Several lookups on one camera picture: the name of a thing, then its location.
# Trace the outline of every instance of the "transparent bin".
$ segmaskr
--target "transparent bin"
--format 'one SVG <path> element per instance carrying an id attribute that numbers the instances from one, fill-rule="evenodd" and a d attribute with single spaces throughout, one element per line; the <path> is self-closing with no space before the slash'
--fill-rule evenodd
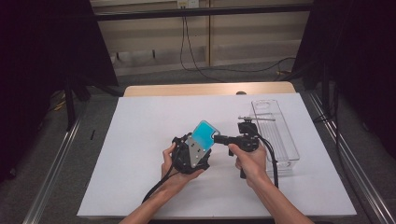
<path id="1" fill-rule="evenodd" d="M 283 118 L 276 100 L 251 102 L 250 116 L 256 120 L 260 135 L 272 145 L 279 172 L 291 171 L 300 159 L 297 148 L 291 138 L 288 125 Z M 273 171 L 271 156 L 267 153 L 267 171 Z"/>

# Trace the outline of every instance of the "metal bar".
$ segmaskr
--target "metal bar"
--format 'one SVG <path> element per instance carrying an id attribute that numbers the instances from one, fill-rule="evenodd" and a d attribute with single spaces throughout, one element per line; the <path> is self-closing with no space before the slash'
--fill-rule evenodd
<path id="1" fill-rule="evenodd" d="M 61 172 L 64 160 L 66 158 L 67 152 L 71 147 L 73 140 L 76 136 L 78 126 L 80 124 L 82 115 L 85 113 L 86 104 L 84 104 L 82 111 L 80 112 L 76 122 L 74 123 L 71 130 L 65 135 L 64 140 L 59 148 L 58 154 L 53 161 L 49 172 L 47 173 L 46 179 L 40 188 L 40 191 L 35 196 L 35 200 L 27 213 L 23 224 L 36 224 L 43 214 L 44 208 L 47 204 L 50 194 L 55 186 L 56 180 Z"/>
<path id="2" fill-rule="evenodd" d="M 310 94 L 311 101 L 314 104 L 316 110 L 319 114 L 323 114 L 323 110 L 321 109 L 321 101 L 316 94 Z M 332 139 L 335 142 L 335 135 L 336 135 L 336 126 L 333 121 L 326 121 L 324 122 L 327 130 L 329 131 Z M 390 213 L 384 199 L 381 197 L 379 192 L 374 187 L 373 183 L 367 177 L 366 173 L 364 173 L 363 169 L 358 163 L 355 155 L 352 153 L 350 147 L 348 146 L 344 137 L 339 133 L 339 143 L 341 149 L 341 155 L 348 166 L 349 170 L 355 177 L 356 181 L 358 182 L 359 186 L 361 187 L 361 191 L 365 195 L 366 199 L 372 206 L 374 212 L 376 213 L 379 221 L 384 224 L 396 223 L 395 218 Z"/>
<path id="3" fill-rule="evenodd" d="M 254 13 L 310 11 L 313 4 L 276 5 L 265 7 L 201 7 L 188 9 L 166 9 L 136 12 L 97 13 L 97 21 L 120 21 L 171 17 L 214 16 Z"/>

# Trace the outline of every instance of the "wall outlet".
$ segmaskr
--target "wall outlet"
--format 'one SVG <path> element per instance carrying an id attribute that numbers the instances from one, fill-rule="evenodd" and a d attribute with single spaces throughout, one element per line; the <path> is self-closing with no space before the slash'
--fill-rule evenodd
<path id="1" fill-rule="evenodd" d="M 189 1 L 188 0 L 177 0 L 177 8 L 188 8 Z"/>
<path id="2" fill-rule="evenodd" d="M 199 0 L 189 0 L 188 8 L 197 8 L 199 7 Z"/>

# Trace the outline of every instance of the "white table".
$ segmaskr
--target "white table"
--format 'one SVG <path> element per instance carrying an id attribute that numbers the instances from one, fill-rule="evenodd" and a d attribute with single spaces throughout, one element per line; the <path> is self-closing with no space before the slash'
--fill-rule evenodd
<path id="1" fill-rule="evenodd" d="M 173 137 L 191 132 L 202 119 L 237 136 L 237 117 L 249 113 L 251 101 L 264 99 L 278 100 L 300 153 L 292 174 L 279 178 L 281 191 L 308 216 L 356 215 L 300 95 L 280 93 L 120 98 L 78 216 L 127 216 L 160 179 L 162 151 Z M 234 160 L 226 146 L 214 145 L 211 167 L 155 218 L 269 217 Z"/>

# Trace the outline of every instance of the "transparent plastic case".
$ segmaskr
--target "transparent plastic case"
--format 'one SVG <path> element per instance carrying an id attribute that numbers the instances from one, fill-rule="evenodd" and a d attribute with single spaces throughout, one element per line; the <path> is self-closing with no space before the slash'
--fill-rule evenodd
<path id="1" fill-rule="evenodd" d="M 277 160 L 277 170 L 290 171 L 300 156 L 279 104 L 276 100 L 253 101 L 251 104 L 250 116 L 256 120 L 260 135 L 271 143 Z M 267 160 L 267 171 L 273 171 L 269 153 Z"/>

